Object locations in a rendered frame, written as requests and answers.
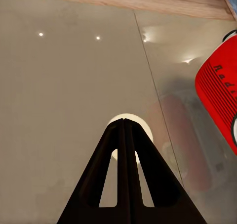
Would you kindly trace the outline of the radio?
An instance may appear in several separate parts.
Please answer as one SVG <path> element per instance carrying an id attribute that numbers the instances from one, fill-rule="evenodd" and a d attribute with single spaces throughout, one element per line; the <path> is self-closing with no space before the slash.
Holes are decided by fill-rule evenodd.
<path id="1" fill-rule="evenodd" d="M 237 30 L 202 64 L 195 79 L 197 95 L 237 156 Z"/>

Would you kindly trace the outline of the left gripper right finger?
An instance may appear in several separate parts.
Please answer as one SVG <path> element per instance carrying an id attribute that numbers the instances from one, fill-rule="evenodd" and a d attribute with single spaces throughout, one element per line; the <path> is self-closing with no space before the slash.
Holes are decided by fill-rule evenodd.
<path id="1" fill-rule="evenodd" d="M 124 119 L 131 224 L 207 224 L 142 126 Z M 143 204 L 135 151 L 154 207 Z"/>

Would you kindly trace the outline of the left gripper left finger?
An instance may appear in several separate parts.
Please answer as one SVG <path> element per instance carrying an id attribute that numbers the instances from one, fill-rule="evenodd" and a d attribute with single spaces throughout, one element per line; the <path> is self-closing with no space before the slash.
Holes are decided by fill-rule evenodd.
<path id="1" fill-rule="evenodd" d="M 115 149 L 118 149 L 117 205 L 99 207 Z M 123 118 L 106 127 L 57 224 L 131 224 Z"/>

